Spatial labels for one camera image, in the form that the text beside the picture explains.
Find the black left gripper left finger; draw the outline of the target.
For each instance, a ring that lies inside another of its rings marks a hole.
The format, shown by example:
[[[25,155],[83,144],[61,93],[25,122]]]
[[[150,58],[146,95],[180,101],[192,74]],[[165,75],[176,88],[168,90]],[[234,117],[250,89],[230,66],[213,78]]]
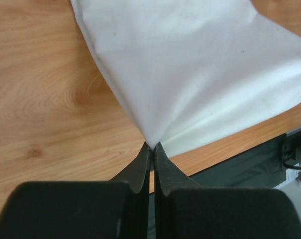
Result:
[[[108,181],[18,185],[0,213],[0,239],[145,239],[151,150]]]

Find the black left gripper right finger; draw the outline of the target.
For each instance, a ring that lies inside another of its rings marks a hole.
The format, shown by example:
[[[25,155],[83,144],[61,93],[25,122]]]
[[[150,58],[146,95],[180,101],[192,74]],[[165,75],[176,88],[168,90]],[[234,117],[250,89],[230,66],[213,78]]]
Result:
[[[301,220],[276,189],[197,184],[154,148],[155,235],[158,239],[301,239]]]

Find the white t shirt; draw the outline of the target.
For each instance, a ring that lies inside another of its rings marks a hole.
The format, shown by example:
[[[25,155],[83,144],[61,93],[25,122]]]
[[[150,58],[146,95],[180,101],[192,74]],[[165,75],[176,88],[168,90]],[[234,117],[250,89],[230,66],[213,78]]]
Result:
[[[301,38],[249,0],[71,4],[118,102],[170,157],[301,103]]]

